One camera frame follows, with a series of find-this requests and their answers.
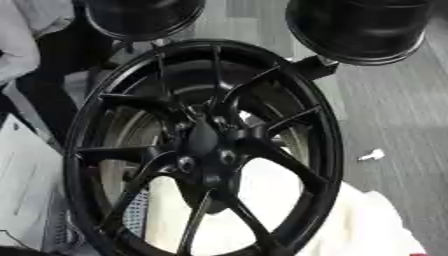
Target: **white paper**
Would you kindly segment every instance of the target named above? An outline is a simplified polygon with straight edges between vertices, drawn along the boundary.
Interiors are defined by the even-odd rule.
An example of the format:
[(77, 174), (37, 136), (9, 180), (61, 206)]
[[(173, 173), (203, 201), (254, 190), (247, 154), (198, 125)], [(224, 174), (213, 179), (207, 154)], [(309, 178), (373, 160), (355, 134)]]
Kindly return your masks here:
[[(62, 157), (14, 116), (0, 129), (0, 229), (35, 249), (42, 246), (50, 193)], [(1, 245), (17, 245), (0, 233)]]

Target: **black wheel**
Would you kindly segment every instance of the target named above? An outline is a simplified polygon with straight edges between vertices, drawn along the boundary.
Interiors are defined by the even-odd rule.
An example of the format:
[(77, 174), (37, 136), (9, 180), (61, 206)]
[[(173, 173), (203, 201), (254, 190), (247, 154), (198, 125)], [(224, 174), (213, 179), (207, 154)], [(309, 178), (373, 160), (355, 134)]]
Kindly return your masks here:
[[(255, 158), (303, 184), (273, 230), (238, 197), (243, 167)], [(290, 62), (244, 43), (185, 41), (144, 53), (92, 92), (68, 136), (64, 180), (77, 224), (102, 255), (192, 255), (202, 218), (225, 209), (255, 242), (224, 255), (294, 255), (331, 210), (342, 161), (329, 104)], [(117, 170), (124, 185), (114, 192), (105, 177)], [(161, 176), (175, 180), (192, 209), (175, 253), (123, 222), (135, 197)]]

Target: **person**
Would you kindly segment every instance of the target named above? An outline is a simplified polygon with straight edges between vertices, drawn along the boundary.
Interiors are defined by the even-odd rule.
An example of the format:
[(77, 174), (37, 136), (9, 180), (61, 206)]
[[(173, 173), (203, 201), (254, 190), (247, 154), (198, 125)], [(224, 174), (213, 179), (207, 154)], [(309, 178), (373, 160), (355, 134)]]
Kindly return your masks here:
[[(65, 76), (104, 61), (111, 48), (112, 39), (90, 26), (80, 2), (0, 1), (0, 84), (15, 81), (60, 145), (78, 111), (64, 90)], [(3, 93), (0, 111), (26, 122)]]
[(4, 93), (11, 81), (39, 67), (35, 39), (64, 29), (74, 19), (69, 0), (0, 1), (0, 111), (12, 113), (32, 127)]

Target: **person's arm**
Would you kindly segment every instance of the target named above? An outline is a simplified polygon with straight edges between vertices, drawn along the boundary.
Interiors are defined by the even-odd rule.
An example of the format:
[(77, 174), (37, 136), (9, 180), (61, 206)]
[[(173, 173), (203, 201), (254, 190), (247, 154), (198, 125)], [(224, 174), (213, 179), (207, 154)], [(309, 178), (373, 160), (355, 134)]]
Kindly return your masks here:
[(36, 42), (14, 0), (0, 1), (0, 51), (0, 85), (39, 66)]

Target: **gray carpet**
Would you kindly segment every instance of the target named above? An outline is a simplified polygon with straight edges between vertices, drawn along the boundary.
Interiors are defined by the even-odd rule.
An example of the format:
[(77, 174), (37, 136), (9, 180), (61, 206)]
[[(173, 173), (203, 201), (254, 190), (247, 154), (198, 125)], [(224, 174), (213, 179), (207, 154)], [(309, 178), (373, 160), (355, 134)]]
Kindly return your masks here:
[[(175, 37), (241, 40), (298, 60), (312, 53), (289, 33), (286, 2), (207, 0), (198, 22)], [(340, 120), (346, 180), (362, 190), (385, 194), (429, 254), (446, 256), (448, 3), (441, 1), (438, 11), (428, 27), (427, 42), (411, 58), (383, 67), (342, 65), (337, 75), (318, 84)], [(81, 102), (84, 85), (75, 78), (67, 86)], [(24, 110), (41, 124), (28, 106)], [(356, 161), (377, 147), (384, 149), (385, 158)]]

